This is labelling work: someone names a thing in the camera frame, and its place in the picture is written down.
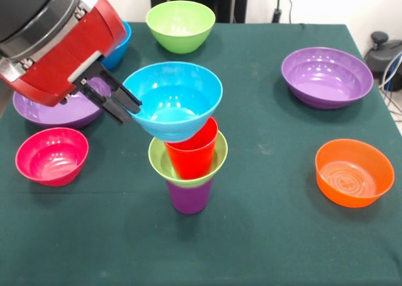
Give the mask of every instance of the red cup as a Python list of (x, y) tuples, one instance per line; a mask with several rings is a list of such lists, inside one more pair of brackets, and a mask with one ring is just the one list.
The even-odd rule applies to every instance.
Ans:
[(189, 140), (165, 143), (176, 174), (181, 179), (197, 179), (207, 175), (214, 160), (218, 124), (210, 117)]

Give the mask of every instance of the orange bowl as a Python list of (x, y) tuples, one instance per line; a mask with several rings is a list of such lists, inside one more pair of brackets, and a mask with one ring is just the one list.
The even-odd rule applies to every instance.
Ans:
[(315, 157), (315, 171), (321, 192), (345, 207), (368, 206), (394, 183), (394, 169), (386, 156), (357, 140), (324, 144)]

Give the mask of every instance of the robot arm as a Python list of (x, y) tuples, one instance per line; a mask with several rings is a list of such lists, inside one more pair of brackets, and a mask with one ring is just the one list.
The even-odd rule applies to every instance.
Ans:
[[(0, 0), (0, 77), (46, 106), (80, 91), (119, 124), (140, 111), (137, 100), (101, 64), (126, 31), (106, 0)], [(102, 78), (111, 97), (87, 81)]]

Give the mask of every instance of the green tablecloth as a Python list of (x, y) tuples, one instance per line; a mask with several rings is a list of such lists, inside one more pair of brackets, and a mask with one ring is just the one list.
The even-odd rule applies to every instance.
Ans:
[[(295, 99), (280, 72), (310, 46), (359, 56), (345, 26), (216, 25), (190, 55), (173, 55), (146, 25), (116, 76), (167, 60), (198, 63), (224, 85), (215, 117), (229, 143), (207, 208), (171, 206), (148, 163), (150, 135), (107, 116), (83, 129), (90, 153), (72, 184), (22, 178), (19, 145), (39, 128), (10, 105), (0, 120), (0, 285), (401, 285), (401, 136), (375, 88), (337, 111)], [(365, 209), (328, 201), (315, 181), (317, 149), (357, 138), (381, 149), (394, 187)]]

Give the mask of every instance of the stacked cups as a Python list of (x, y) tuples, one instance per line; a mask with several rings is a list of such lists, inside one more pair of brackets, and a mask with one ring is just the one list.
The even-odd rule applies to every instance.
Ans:
[(226, 139), (210, 117), (186, 141), (167, 143), (153, 138), (148, 156), (152, 167), (165, 178), (174, 208), (195, 214), (206, 207), (213, 177), (225, 162), (227, 151)]

